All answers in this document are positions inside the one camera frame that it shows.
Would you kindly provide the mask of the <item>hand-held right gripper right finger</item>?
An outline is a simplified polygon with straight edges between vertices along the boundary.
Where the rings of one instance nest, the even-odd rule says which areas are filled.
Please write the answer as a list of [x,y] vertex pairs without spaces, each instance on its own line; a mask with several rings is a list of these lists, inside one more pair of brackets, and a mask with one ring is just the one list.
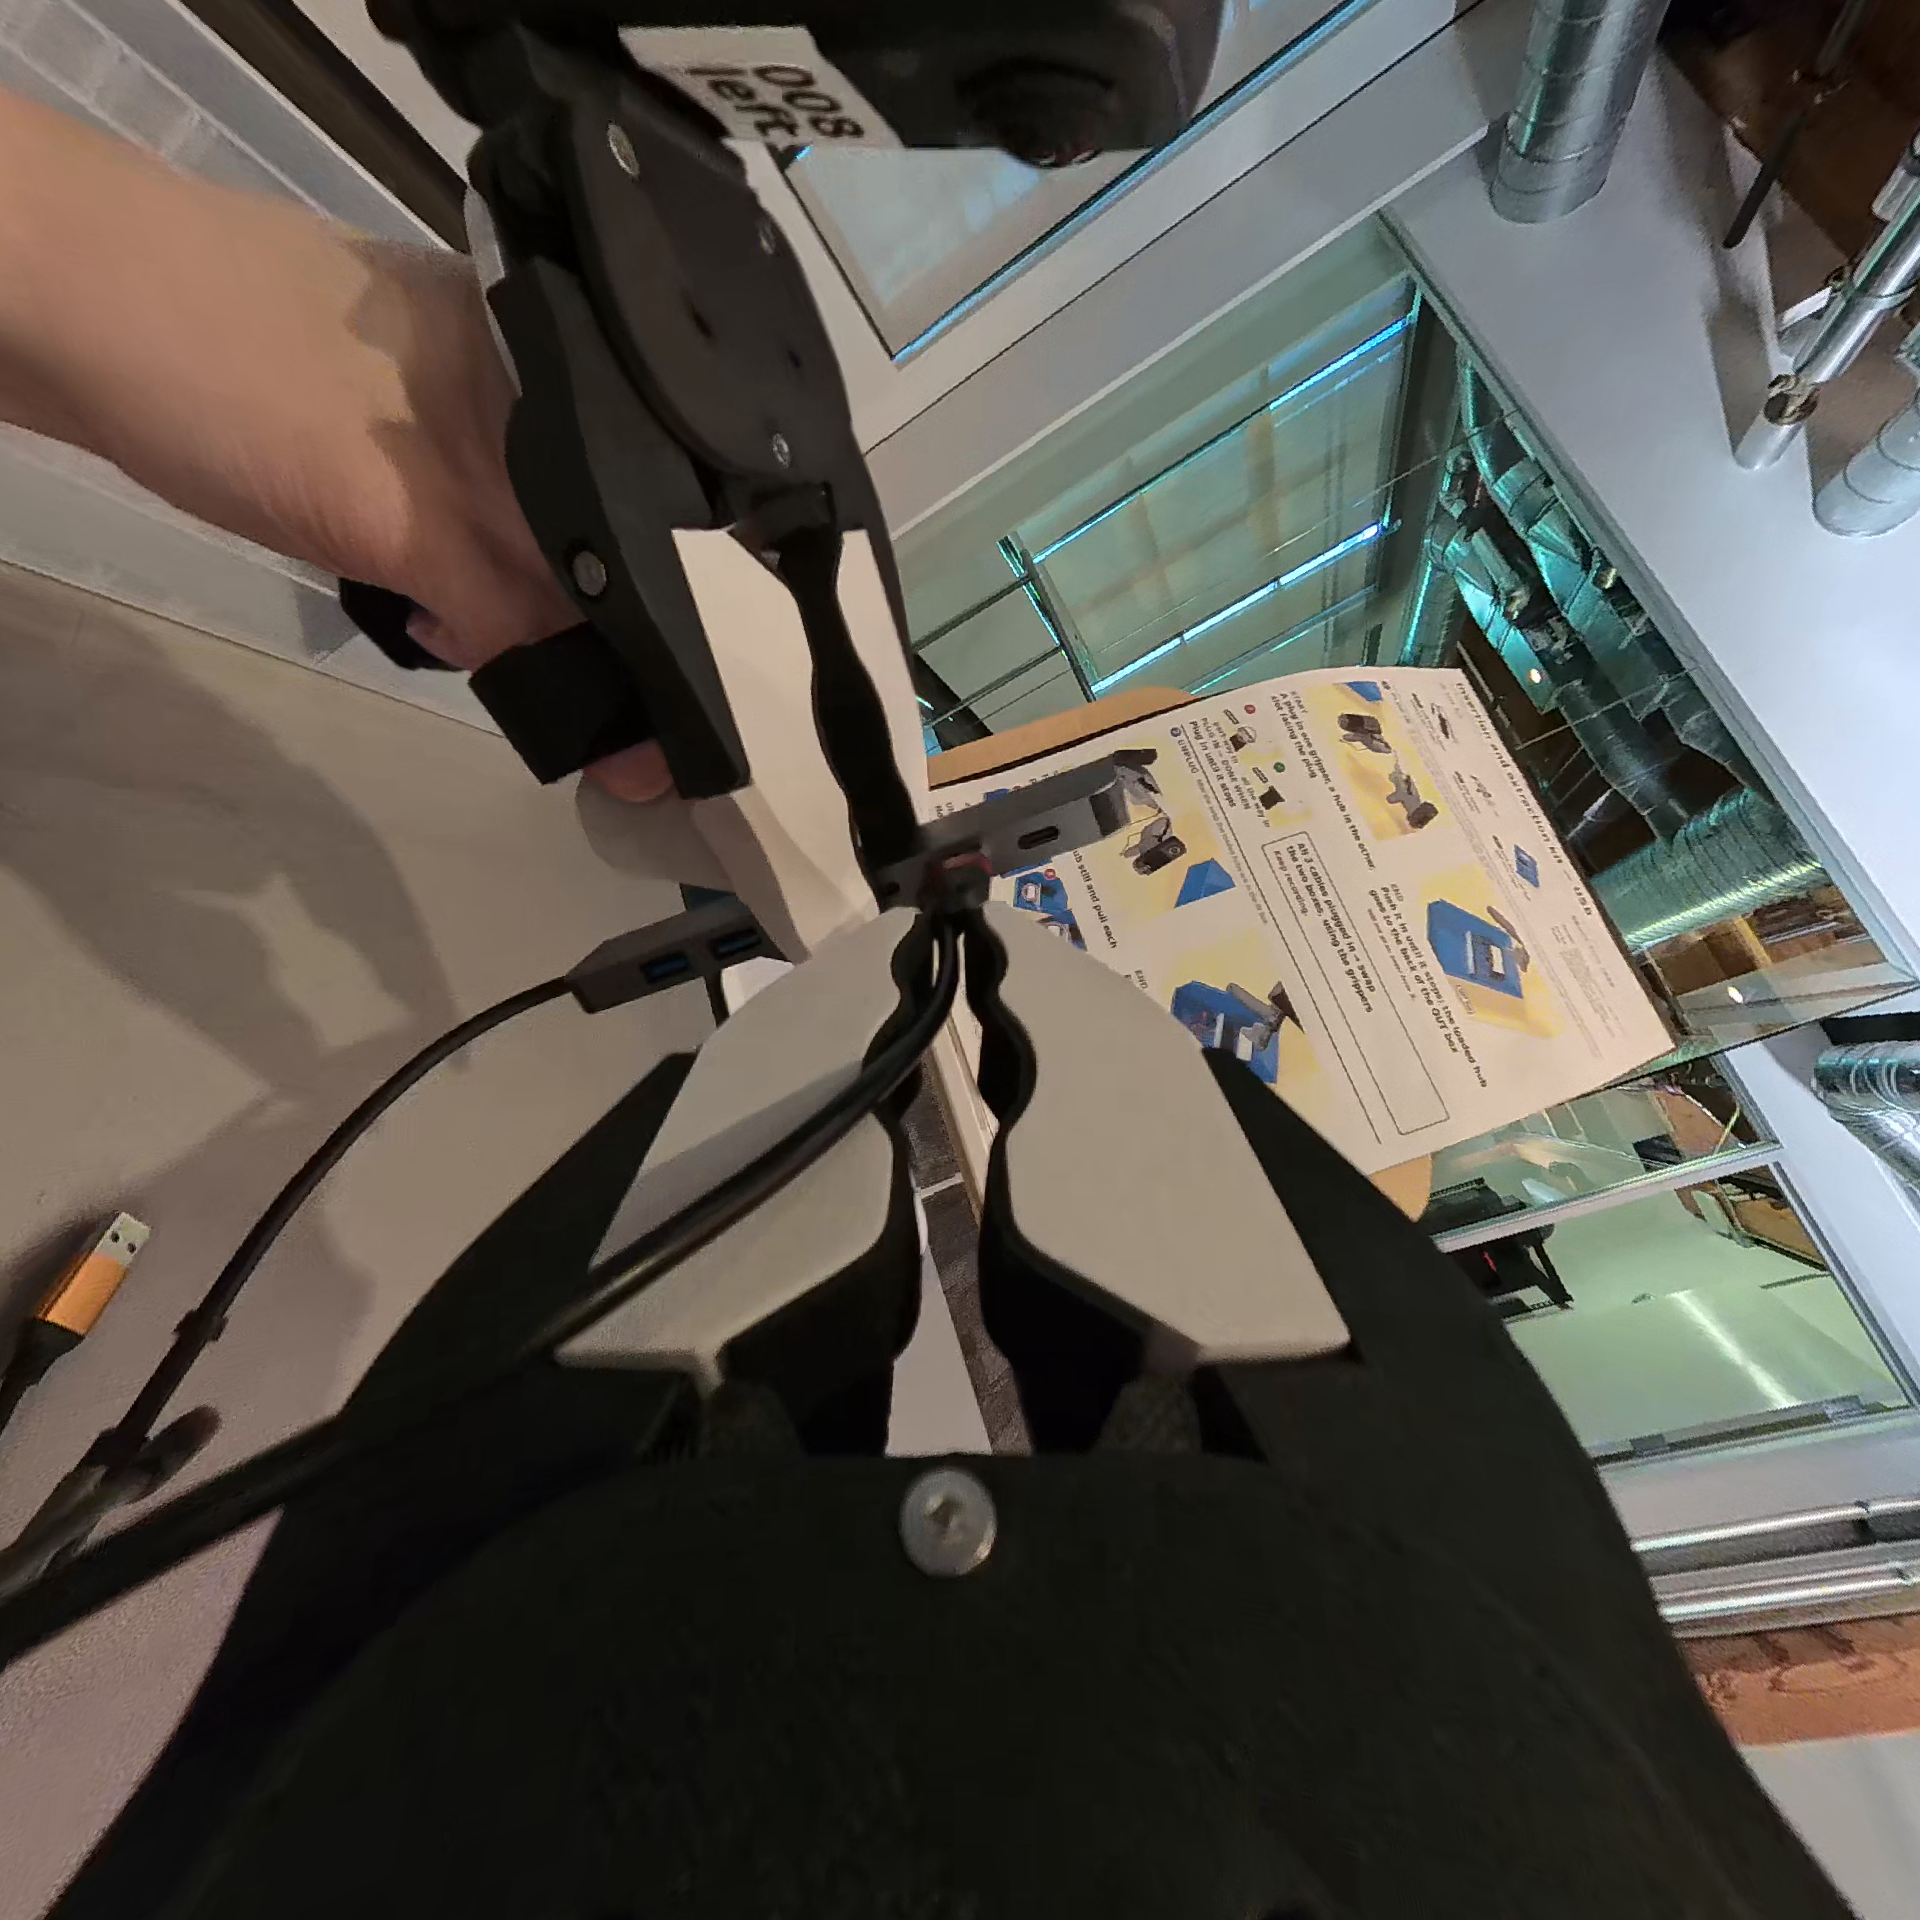
[[970,935],[966,997],[1022,1260],[1141,1335],[1153,1369],[1349,1347],[1213,1059],[1164,1007],[1010,904]]

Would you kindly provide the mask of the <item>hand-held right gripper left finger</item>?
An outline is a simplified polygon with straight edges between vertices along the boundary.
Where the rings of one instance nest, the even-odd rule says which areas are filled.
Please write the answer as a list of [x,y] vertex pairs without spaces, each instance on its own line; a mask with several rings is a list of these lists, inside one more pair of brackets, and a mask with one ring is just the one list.
[[[829,937],[702,1045],[597,1255],[702,1199],[853,1085],[931,975],[922,919],[895,908]],[[884,1380],[922,1318],[922,1223],[901,1124],[865,1118],[707,1248],[561,1347],[577,1371],[678,1373],[782,1397]]]

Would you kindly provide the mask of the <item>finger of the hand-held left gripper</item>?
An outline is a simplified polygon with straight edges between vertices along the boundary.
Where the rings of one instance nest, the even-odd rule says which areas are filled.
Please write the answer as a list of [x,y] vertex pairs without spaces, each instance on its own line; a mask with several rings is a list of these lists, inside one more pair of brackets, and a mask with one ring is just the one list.
[[849,632],[831,654],[831,767],[865,841],[917,841],[922,709],[895,605],[867,529],[836,537],[831,599]]
[[750,780],[718,799],[668,790],[629,803],[589,772],[578,777],[578,819],[595,853],[621,872],[733,894],[797,964],[878,917],[849,798],[817,729],[825,651],[803,636],[789,590],[729,533],[676,533],[675,541]]

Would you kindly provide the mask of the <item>person's left forearm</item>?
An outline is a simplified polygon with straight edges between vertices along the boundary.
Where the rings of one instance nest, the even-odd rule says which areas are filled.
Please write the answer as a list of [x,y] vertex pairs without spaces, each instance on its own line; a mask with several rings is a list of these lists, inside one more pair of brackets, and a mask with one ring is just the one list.
[[284,552],[364,261],[301,207],[2,104],[2,414]]

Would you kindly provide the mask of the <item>person's left hand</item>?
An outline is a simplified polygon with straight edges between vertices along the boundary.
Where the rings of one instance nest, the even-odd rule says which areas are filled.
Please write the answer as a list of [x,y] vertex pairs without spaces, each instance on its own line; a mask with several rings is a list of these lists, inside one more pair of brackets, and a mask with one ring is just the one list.
[[298,223],[263,246],[263,276],[228,527],[404,597],[409,632],[468,675],[571,628],[507,476],[516,390],[473,263]]

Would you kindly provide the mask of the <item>printed instruction sheet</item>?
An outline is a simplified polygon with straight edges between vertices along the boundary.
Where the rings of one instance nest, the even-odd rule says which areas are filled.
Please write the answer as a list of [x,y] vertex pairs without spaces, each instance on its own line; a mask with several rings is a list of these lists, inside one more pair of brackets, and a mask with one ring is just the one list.
[[1318,667],[1103,727],[1122,824],[1015,894],[1363,1173],[1662,1059],[1611,920],[1458,667]]

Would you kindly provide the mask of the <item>chrome pipe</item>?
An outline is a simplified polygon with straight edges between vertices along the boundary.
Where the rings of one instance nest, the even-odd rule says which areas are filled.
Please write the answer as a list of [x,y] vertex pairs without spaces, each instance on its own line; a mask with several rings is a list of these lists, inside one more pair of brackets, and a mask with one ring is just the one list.
[[1895,163],[1873,203],[1881,221],[1867,246],[1829,280],[1819,308],[1783,334],[1789,365],[1766,384],[1756,420],[1734,445],[1734,461],[1756,470],[1779,461],[1812,419],[1825,390],[1918,284],[1918,141]]

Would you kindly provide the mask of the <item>silver spiral duct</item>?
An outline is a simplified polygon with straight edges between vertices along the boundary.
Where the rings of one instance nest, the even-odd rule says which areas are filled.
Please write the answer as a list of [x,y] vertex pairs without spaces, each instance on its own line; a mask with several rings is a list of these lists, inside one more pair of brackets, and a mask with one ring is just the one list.
[[1554,223],[1597,197],[1666,11],[1666,1],[1533,5],[1491,182],[1501,220]]

